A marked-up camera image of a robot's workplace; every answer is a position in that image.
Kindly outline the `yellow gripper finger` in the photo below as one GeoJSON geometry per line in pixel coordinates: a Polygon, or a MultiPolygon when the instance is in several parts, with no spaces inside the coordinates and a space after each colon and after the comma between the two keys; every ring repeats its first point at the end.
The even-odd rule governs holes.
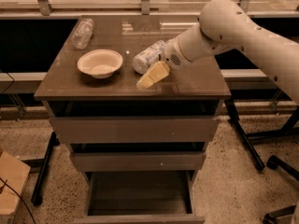
{"type": "Polygon", "coordinates": [[[156,62],[150,65],[142,77],[137,81],[136,86],[140,89],[147,89],[170,74],[170,67],[165,62],[156,62]]]}

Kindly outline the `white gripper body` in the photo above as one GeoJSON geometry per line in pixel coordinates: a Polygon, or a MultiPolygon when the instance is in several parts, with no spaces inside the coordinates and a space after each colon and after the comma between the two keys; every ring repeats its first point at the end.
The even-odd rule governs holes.
{"type": "Polygon", "coordinates": [[[160,60],[165,62],[173,70],[179,70],[191,63],[183,56],[177,37],[169,39],[165,43],[160,60]]]}

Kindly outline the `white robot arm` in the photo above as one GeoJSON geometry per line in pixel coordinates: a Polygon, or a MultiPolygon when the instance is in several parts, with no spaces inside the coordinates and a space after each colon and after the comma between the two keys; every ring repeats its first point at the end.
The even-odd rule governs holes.
{"type": "Polygon", "coordinates": [[[146,89],[195,61],[237,49],[254,63],[291,100],[299,104],[299,44],[256,24],[231,0],[211,0],[199,22],[168,40],[158,62],[136,86],[146,89]]]}

